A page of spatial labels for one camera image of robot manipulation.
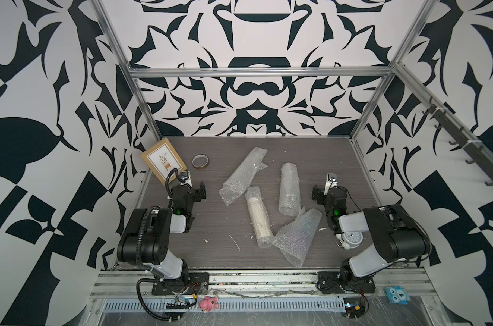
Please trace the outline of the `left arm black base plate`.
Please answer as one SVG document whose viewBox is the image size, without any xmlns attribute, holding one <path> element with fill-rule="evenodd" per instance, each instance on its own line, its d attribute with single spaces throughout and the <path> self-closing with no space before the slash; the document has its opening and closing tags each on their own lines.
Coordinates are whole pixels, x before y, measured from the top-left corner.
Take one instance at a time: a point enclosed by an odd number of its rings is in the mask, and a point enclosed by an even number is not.
<svg viewBox="0 0 493 326">
<path fill-rule="evenodd" d="M 156 280 L 151 294 L 153 296 L 193 295 L 205 293 L 208 288 L 210 274 L 207 272 L 189 272 L 177 279 Z"/>
</svg>

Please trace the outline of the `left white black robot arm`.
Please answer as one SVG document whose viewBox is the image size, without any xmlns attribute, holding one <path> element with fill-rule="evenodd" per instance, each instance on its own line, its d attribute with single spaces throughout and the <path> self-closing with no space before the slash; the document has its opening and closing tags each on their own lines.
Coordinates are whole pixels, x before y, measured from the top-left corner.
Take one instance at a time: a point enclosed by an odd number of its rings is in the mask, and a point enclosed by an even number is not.
<svg viewBox="0 0 493 326">
<path fill-rule="evenodd" d="M 206 198 L 204 183 L 198 188 L 184 183 L 168 191 L 168 206 L 135 209 L 117 246 L 118 261 L 148 271 L 157 280 L 185 286 L 188 265 L 169 250 L 170 235 L 191 230 L 194 204 Z"/>
</svg>

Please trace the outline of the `bubble wrap sheet around vase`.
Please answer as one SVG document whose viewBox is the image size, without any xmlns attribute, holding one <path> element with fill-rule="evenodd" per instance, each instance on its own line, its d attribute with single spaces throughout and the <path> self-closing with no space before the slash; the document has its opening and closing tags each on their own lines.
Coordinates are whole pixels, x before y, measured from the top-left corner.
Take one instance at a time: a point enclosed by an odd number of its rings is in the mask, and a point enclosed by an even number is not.
<svg viewBox="0 0 493 326">
<path fill-rule="evenodd" d="M 279 211 L 292 217 L 297 217 L 301 211 L 298 168 L 290 162 L 281 168 Z"/>
</svg>

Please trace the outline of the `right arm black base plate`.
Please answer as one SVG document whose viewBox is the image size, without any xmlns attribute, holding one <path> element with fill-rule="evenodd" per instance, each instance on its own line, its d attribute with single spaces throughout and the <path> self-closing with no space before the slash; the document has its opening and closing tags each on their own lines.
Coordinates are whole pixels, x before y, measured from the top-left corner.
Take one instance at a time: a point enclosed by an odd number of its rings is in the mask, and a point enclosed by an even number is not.
<svg viewBox="0 0 493 326">
<path fill-rule="evenodd" d="M 357 278 L 351 274 L 342 275 L 341 272 L 319 272 L 316 288 L 323 294 L 375 293 L 372 277 Z"/>
</svg>

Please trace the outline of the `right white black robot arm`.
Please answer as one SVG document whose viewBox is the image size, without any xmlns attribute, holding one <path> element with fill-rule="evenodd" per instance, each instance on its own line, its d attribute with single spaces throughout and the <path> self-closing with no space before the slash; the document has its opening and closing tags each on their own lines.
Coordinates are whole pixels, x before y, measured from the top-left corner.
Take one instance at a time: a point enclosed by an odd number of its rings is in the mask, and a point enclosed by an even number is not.
<svg viewBox="0 0 493 326">
<path fill-rule="evenodd" d="M 347 212 L 346 188 L 314 186 L 312 199 L 324 206 L 327 223 L 346 250 L 358 247 L 364 233 L 373 244 L 343 261 L 341 283 L 361 281 L 397 262 L 428 257 L 431 240 L 420 224 L 401 205 L 374 206 L 354 213 Z"/>
</svg>

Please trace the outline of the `iridescent bubble wrap bundle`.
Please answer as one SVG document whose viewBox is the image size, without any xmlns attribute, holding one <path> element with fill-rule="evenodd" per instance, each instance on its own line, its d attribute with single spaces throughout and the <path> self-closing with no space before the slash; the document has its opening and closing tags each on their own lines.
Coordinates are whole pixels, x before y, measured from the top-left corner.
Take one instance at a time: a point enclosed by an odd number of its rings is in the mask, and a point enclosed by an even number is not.
<svg viewBox="0 0 493 326">
<path fill-rule="evenodd" d="M 302 208 L 294 221 L 277 232 L 273 245 L 280 249 L 292 266 L 303 266 L 321 218 L 322 213 L 319 210 L 306 211 Z"/>
</svg>

